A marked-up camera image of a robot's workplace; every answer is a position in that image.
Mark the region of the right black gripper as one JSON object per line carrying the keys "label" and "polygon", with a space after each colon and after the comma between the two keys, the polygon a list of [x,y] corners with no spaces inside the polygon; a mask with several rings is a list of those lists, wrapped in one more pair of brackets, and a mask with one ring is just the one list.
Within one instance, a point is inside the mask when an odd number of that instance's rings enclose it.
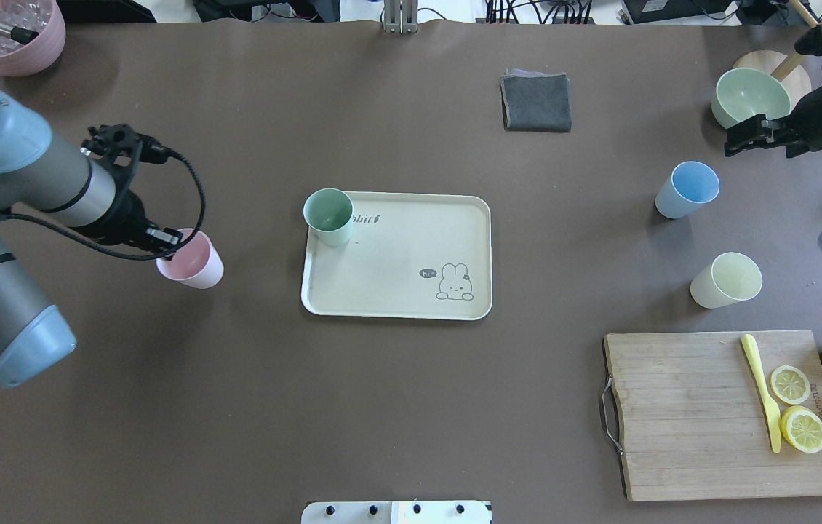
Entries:
{"label": "right black gripper", "polygon": [[727,129],[724,156],[731,158],[753,149],[783,147],[787,158],[822,151],[822,87],[799,101],[782,119],[753,115]]}

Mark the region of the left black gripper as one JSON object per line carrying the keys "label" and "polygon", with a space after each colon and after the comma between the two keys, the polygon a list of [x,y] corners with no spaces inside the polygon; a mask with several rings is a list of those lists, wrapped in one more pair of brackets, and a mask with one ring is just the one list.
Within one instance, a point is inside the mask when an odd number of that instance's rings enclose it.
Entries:
{"label": "left black gripper", "polygon": [[145,215],[144,205],[134,192],[126,190],[117,202],[94,223],[75,228],[79,234],[99,245],[127,245],[152,253],[156,258],[171,258],[183,241],[179,230],[159,229]]}

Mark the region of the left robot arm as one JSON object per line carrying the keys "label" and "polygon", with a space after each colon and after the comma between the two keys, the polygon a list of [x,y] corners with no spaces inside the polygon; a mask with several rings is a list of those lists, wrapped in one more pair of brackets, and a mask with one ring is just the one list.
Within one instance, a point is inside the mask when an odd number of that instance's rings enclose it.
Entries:
{"label": "left robot arm", "polygon": [[[0,92],[0,223],[27,221],[117,258],[169,258],[191,236],[162,228],[129,189],[142,162],[179,153],[125,124],[89,129],[81,146]],[[76,338],[0,237],[0,386],[19,386],[71,354]]]}

